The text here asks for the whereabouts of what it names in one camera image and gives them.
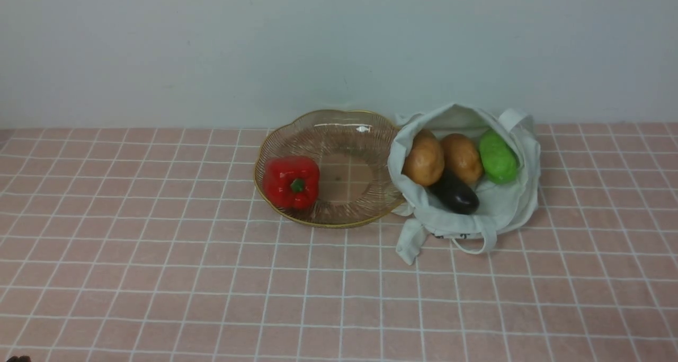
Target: red bell pepper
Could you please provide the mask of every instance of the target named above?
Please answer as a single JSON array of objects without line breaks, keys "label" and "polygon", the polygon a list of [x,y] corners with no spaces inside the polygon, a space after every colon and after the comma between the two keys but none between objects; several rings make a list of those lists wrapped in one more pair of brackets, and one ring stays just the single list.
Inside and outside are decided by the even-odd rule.
[{"label": "red bell pepper", "polygon": [[265,165],[264,193],[276,207],[311,207],[318,198],[319,181],[320,168],[310,157],[279,157]]}]

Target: bowl rim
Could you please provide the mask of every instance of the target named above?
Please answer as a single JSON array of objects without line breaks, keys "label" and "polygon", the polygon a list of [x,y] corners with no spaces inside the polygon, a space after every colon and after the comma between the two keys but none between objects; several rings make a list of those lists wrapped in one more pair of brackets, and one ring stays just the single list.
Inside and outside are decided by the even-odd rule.
[{"label": "bowl rim", "polygon": [[268,142],[269,138],[270,138],[272,135],[274,135],[275,133],[277,133],[279,130],[282,130],[282,129],[288,127],[288,126],[294,125],[296,121],[301,120],[303,117],[309,116],[309,115],[314,114],[314,113],[320,113],[320,112],[322,112],[322,111],[329,111],[329,112],[342,113],[342,114],[344,114],[344,113],[368,113],[368,114],[373,114],[373,115],[375,115],[375,116],[379,116],[379,117],[383,118],[383,119],[384,119],[387,123],[389,123],[389,124],[391,125],[391,127],[393,127],[395,130],[400,130],[399,126],[395,125],[395,124],[393,123],[392,120],[389,120],[387,117],[383,116],[382,114],[375,113],[374,111],[370,111],[370,110],[360,110],[360,109],[354,109],[354,110],[319,109],[319,110],[310,111],[310,112],[308,112],[308,113],[305,113],[305,114],[300,115],[299,117],[295,118],[293,121],[291,121],[290,123],[288,123],[287,125],[280,126],[280,127],[277,128],[276,130],[274,130],[274,131],[270,132],[268,135],[266,135],[266,138],[264,139],[264,142],[262,142],[261,146],[259,146],[259,152],[258,152],[257,157],[256,157],[256,162],[254,162],[254,169],[252,169],[252,181],[254,181],[254,188],[256,188],[257,192],[258,192],[259,195],[264,199],[264,201],[266,201],[266,203],[268,203],[269,206],[270,206],[271,208],[273,208],[273,210],[274,210],[275,212],[277,212],[279,215],[281,215],[282,217],[285,217],[285,218],[288,219],[288,220],[291,220],[291,221],[296,222],[296,223],[298,223],[298,224],[309,225],[309,226],[311,226],[311,227],[317,227],[317,228],[330,228],[330,229],[341,229],[341,228],[350,228],[350,227],[360,227],[360,226],[362,226],[362,225],[370,224],[371,222],[375,222],[375,221],[377,221],[377,220],[379,220],[379,219],[385,217],[386,215],[388,215],[389,213],[391,213],[395,208],[397,208],[397,207],[399,207],[400,205],[402,205],[402,203],[405,202],[405,196],[400,195],[400,198],[397,199],[393,205],[391,205],[390,207],[388,207],[388,211],[386,211],[386,212],[384,212],[384,213],[382,213],[382,214],[380,214],[380,215],[378,215],[378,216],[370,217],[369,219],[363,219],[363,220],[361,220],[361,221],[359,221],[359,222],[351,222],[351,223],[345,223],[345,224],[320,224],[320,223],[306,222],[306,221],[304,221],[304,220],[297,219],[297,218],[295,218],[295,217],[291,217],[290,215],[288,215],[288,214],[282,212],[280,209],[278,209],[278,207],[276,207],[273,203],[271,203],[271,201],[270,201],[270,200],[266,197],[266,195],[264,194],[264,191],[262,191],[262,189],[259,187],[259,183],[257,183],[257,181],[256,181],[256,169],[257,169],[257,165],[259,165],[259,163],[261,162],[261,149],[262,149],[264,143]]}]

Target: glass bowl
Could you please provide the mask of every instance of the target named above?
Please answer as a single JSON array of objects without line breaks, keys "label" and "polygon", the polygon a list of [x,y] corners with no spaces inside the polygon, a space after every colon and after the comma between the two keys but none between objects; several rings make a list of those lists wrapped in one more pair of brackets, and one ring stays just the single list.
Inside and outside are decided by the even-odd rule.
[{"label": "glass bowl", "polygon": [[[405,201],[387,167],[397,133],[393,123],[371,111],[312,111],[266,137],[254,166],[255,186],[273,210],[291,221],[329,228],[368,224]],[[319,198],[312,207],[276,207],[264,194],[266,162],[285,156],[308,156],[319,165]]]}]

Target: green stem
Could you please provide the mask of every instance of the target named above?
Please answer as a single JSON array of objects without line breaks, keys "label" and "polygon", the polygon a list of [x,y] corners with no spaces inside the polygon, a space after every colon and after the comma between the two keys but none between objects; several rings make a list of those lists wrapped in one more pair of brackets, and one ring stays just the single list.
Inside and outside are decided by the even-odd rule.
[{"label": "green stem", "polygon": [[290,188],[294,193],[299,193],[304,190],[306,183],[304,182],[303,179],[297,178],[293,183],[291,183]]}]

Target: white canvas tote bag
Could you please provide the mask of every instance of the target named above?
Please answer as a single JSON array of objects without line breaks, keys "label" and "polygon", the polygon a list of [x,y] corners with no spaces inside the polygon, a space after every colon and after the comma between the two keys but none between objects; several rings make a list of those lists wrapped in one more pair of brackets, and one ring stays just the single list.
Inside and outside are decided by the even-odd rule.
[{"label": "white canvas tote bag", "polygon": [[[541,148],[536,140],[532,116],[508,109],[498,118],[477,108],[458,104],[413,116],[397,116],[402,129],[390,147],[388,172],[406,202],[393,210],[405,221],[396,251],[409,265],[419,254],[429,234],[451,239],[467,253],[485,253],[494,248],[497,235],[524,225],[537,208],[537,188],[540,176]],[[518,177],[515,181],[496,185],[487,178],[475,188],[480,207],[473,215],[450,212],[423,186],[402,174],[405,157],[412,149],[412,139],[422,128],[431,130],[438,139],[451,133],[461,133],[476,142],[487,130],[494,129],[518,157]],[[483,239],[479,249],[469,249],[459,239]]]}]

